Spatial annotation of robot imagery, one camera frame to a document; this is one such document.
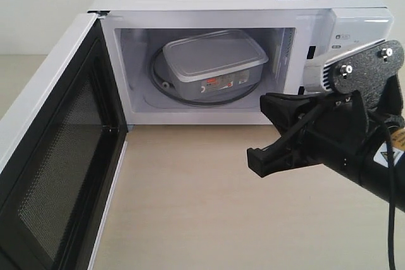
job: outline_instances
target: microwave door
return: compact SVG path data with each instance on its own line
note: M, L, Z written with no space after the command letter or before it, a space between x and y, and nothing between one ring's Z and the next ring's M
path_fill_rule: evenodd
M78 15L0 120L0 269L87 269L127 124L96 14Z

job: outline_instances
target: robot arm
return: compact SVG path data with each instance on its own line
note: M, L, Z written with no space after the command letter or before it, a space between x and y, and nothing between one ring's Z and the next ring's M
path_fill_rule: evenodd
M405 122L397 77L403 64L404 49L394 40L313 59L304 86L321 93L261 96L261 112L281 137L264 149L248 149L249 168L265 177L323 163L389 201L392 144L396 202L405 211Z

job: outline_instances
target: mesh screen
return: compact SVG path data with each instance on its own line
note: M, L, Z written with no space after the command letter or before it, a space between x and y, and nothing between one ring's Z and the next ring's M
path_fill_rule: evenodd
M94 93L86 81L74 98L62 104L30 164L36 174L18 208L18 217L52 260L101 133Z

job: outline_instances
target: yellow label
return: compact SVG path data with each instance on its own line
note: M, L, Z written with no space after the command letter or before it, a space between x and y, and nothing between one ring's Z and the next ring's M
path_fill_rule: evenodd
M396 130L392 135L392 146L405 151L405 129Z

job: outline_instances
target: wire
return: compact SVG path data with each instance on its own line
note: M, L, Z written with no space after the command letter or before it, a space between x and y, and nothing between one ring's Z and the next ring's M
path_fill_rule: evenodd
M187 99L183 99L181 97L178 97L176 95L173 95L172 93L168 92L166 89L164 89L160 83L167 83L169 86L173 87L173 84L168 82L167 80L162 79L159 75L157 75L156 70L155 70L155 62L157 60L157 58L159 57L159 55L163 52L163 48L161 47L160 49L158 49L153 55L152 58L149 62L149 66L148 66L148 74L149 74L149 78L152 82L152 84L164 95L166 95L167 97L181 102L182 104L187 104L190 106L223 106L226 104L230 104L232 102L238 101L239 99L242 99L243 97L249 95L251 92L253 92L254 90L257 89L257 87L259 86L259 82L250 86L249 89L247 89L245 92L243 92L242 94L233 97L231 99L227 99L224 101L188 101Z
M388 215L388 262L389 269L396 270L394 255L394 229L396 211L396 168L394 163L394 150L392 148L391 133L388 126L377 115L369 112L370 116L382 127L385 142L387 144L387 162L390 180L389 215Z

